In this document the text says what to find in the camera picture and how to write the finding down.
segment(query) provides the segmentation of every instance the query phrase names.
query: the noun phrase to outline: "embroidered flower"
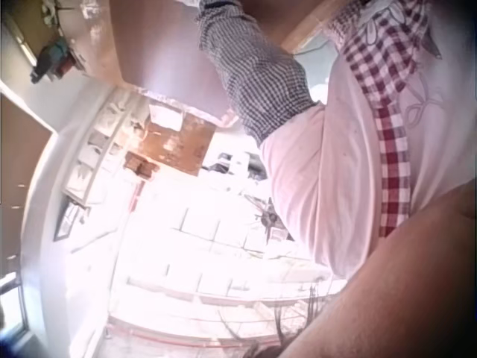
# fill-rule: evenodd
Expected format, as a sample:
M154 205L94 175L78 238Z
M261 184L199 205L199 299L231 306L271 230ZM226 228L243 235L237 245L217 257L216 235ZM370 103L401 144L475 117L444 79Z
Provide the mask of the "embroidered flower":
M395 0L372 1L368 3L361 11L361 26L366 27L366 42L368 45L374 45L378 38L377 15L389 11L391 17L398 24L405 24L404 9L402 5Z
M403 92L408 92L411 95L409 98L414 99L411 99L411 103L403 104L402 95L399 97L404 123L409 129L420 123L430 106L440 108L443 113L446 112L442 92L438 88L431 92L422 73L419 74L417 81L408 83Z

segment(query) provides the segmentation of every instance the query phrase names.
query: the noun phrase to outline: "white wall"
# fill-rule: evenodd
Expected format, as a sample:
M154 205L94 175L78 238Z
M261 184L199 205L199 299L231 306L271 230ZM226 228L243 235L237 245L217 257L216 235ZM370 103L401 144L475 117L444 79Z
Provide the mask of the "white wall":
M112 87L73 69L60 81L30 82L31 65L12 36L1 29L1 80L56 132L47 160L37 167L22 235L22 280L28 326L38 342L38 357L69 357L76 333L66 298L66 250L53 242L62 187L80 141Z
M69 109L93 81L73 68L61 81L50 81L45 76L38 84L32 84L31 64L4 25L1 26L0 66L2 82L56 131L64 128L69 120Z

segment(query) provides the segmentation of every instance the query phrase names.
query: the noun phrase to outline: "person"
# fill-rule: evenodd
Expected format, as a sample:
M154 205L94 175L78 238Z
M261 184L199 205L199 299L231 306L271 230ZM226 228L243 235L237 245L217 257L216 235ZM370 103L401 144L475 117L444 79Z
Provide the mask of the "person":
M476 34L461 2L350 2L326 27L339 53L324 105L239 0L200 0L200 48L260 147L277 213L335 277L475 176Z
M245 357L477 357L475 283L472 180L395 230L303 332Z

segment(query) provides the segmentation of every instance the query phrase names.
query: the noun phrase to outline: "wooden cabinet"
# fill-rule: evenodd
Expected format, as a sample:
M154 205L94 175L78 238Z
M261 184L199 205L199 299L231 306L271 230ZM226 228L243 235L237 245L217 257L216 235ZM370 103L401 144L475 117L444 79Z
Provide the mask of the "wooden cabinet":
M293 51L348 1L243 0L243 4L275 43ZM90 75L134 85L217 119L227 111L217 73L198 49L196 8L173 0L60 3L65 6L58 11L63 33Z
M215 132L215 126L186 114L179 132L154 123L135 151L190 175L197 175Z
M1 94L1 275L19 256L31 180L51 132Z

